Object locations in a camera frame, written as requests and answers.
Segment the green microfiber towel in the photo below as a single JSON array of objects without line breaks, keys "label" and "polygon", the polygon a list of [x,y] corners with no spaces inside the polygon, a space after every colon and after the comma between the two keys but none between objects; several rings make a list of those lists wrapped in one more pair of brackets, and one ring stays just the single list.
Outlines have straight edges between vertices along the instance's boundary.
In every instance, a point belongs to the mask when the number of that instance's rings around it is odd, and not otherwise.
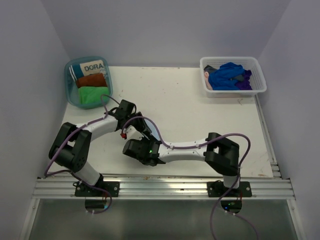
[{"label": "green microfiber towel", "polygon": [[82,105],[99,103],[101,95],[109,95],[109,93],[109,88],[105,86],[83,86],[78,89],[79,102]]}]

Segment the light blue towel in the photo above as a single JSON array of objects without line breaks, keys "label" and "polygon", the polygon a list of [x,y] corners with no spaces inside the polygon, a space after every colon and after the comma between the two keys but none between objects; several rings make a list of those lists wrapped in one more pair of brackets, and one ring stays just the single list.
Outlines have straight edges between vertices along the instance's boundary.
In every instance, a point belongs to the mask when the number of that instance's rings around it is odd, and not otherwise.
[{"label": "light blue towel", "polygon": [[151,130],[151,134],[152,134],[158,141],[160,141],[161,138],[160,138],[160,136],[159,136],[158,129],[157,129],[155,123],[154,123],[154,122],[151,122],[150,120],[147,120],[147,119],[145,119],[144,121],[146,122],[147,126],[148,126],[149,129]]}]

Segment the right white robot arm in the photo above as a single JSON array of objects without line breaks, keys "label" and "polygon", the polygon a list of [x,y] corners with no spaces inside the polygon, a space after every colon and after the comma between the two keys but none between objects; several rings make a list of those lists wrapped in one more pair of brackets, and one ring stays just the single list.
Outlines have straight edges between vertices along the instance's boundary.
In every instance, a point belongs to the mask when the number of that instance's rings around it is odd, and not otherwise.
[{"label": "right white robot arm", "polygon": [[235,196],[240,190],[239,151],[237,143],[221,138],[218,133],[209,133],[207,138],[188,142],[171,142],[165,146],[156,138],[129,139],[122,153],[146,166],[155,167],[175,161],[201,161],[208,164],[223,177],[223,192]]}]

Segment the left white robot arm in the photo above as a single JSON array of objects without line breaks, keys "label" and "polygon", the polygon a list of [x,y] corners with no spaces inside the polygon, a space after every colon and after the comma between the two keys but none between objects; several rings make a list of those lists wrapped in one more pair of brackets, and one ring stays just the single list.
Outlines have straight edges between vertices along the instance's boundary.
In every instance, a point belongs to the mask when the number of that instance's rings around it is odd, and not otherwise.
[{"label": "left white robot arm", "polygon": [[85,182],[86,190],[92,196],[101,195],[104,190],[103,177],[87,162],[91,142],[119,130],[123,131],[121,137],[128,139],[130,129],[141,134],[143,140],[155,140],[142,116],[134,103],[123,99],[117,107],[106,110],[100,118],[79,125],[65,122],[49,150],[51,162],[44,175],[50,176],[48,171],[55,162],[65,168],[64,172],[74,174],[77,179]]}]

